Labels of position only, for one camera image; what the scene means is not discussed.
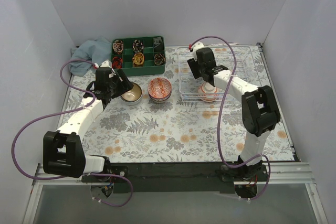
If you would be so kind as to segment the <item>black gold bowl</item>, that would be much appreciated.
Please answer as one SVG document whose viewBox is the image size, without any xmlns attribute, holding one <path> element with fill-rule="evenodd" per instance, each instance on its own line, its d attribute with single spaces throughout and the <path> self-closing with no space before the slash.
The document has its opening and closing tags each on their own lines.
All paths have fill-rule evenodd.
<svg viewBox="0 0 336 224">
<path fill-rule="evenodd" d="M 136 101 L 136 100 L 142 99 L 142 96 L 143 96 L 143 91 L 141 87 L 138 84 L 133 82 L 133 88 L 130 91 L 121 95 L 121 99 L 128 100 L 128 101 Z"/>
</svg>

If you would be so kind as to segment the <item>brown checker pattern bowl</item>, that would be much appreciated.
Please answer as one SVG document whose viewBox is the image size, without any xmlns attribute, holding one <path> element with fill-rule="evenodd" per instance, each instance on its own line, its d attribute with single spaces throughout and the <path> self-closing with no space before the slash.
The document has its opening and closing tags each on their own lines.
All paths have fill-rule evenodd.
<svg viewBox="0 0 336 224">
<path fill-rule="evenodd" d="M 163 104 L 163 103 L 167 102 L 167 100 L 163 100 L 163 101 L 151 100 L 151 101 L 155 104 Z"/>
</svg>

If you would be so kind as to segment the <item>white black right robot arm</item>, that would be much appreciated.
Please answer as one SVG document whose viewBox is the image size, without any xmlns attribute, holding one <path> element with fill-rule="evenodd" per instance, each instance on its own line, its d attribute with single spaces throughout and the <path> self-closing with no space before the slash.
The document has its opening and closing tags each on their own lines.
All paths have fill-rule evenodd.
<svg viewBox="0 0 336 224">
<path fill-rule="evenodd" d="M 193 58 L 187 61 L 195 79 L 202 78 L 214 88 L 224 90 L 241 103 L 246 139 L 237 163 L 225 166 L 228 173 L 242 180 L 251 180 L 263 165 L 263 150 L 271 131 L 281 116 L 270 86 L 258 87 L 235 76 L 234 71 L 217 65 L 213 51 L 203 44 L 189 46 Z"/>
</svg>

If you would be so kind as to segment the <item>plain white bowl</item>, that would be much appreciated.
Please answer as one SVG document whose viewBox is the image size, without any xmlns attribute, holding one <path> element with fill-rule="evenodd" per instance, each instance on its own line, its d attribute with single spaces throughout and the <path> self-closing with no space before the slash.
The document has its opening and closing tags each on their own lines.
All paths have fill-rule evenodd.
<svg viewBox="0 0 336 224">
<path fill-rule="evenodd" d="M 141 102 L 141 99 L 136 100 L 136 101 L 128 101 L 128 100 L 121 100 L 124 104 L 132 106 L 132 105 L 137 105 Z"/>
</svg>

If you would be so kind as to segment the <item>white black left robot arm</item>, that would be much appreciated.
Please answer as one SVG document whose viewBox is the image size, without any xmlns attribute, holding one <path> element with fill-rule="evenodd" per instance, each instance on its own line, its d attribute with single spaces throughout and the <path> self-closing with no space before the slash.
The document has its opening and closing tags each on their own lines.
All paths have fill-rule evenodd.
<svg viewBox="0 0 336 224">
<path fill-rule="evenodd" d="M 133 88 L 122 69 L 99 67 L 95 80 L 84 90 L 81 106 L 56 131 L 48 131 L 43 138 L 43 169 L 47 174 L 79 178 L 91 174 L 100 182 L 111 178 L 107 158 L 86 155 L 82 140 L 91 124 L 112 99 Z"/>
</svg>

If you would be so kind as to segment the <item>blue triangle pattern bowl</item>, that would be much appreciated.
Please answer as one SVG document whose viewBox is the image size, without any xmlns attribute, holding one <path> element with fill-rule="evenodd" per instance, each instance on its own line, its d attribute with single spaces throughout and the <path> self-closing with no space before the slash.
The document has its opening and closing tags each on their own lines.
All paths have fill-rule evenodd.
<svg viewBox="0 0 336 224">
<path fill-rule="evenodd" d="M 151 100 L 157 100 L 157 101 L 168 100 L 168 99 L 170 98 L 170 96 L 171 96 L 171 94 L 169 94 L 169 95 L 167 95 L 167 96 L 165 96 L 165 97 L 163 97 L 163 98 L 155 98 L 155 97 L 153 97 L 153 96 L 151 96 L 151 95 L 149 94 L 149 98 L 150 98 Z"/>
</svg>

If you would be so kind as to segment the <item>red diamond pattern bowl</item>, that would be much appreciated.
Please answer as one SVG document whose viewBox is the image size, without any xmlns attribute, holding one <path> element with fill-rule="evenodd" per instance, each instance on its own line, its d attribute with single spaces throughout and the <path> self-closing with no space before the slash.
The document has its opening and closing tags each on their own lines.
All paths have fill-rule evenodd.
<svg viewBox="0 0 336 224">
<path fill-rule="evenodd" d="M 154 78 L 148 84 L 148 94 L 155 98 L 163 98 L 172 93 L 172 85 L 166 78 Z"/>
</svg>

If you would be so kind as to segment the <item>white orange ring bowl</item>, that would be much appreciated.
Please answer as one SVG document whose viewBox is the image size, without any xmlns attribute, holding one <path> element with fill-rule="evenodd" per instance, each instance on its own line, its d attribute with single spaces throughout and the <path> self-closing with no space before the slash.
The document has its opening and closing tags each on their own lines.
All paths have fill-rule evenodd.
<svg viewBox="0 0 336 224">
<path fill-rule="evenodd" d="M 208 82 L 204 82 L 198 87 L 198 97 L 204 102 L 214 102 L 218 98 L 218 89 Z"/>
</svg>

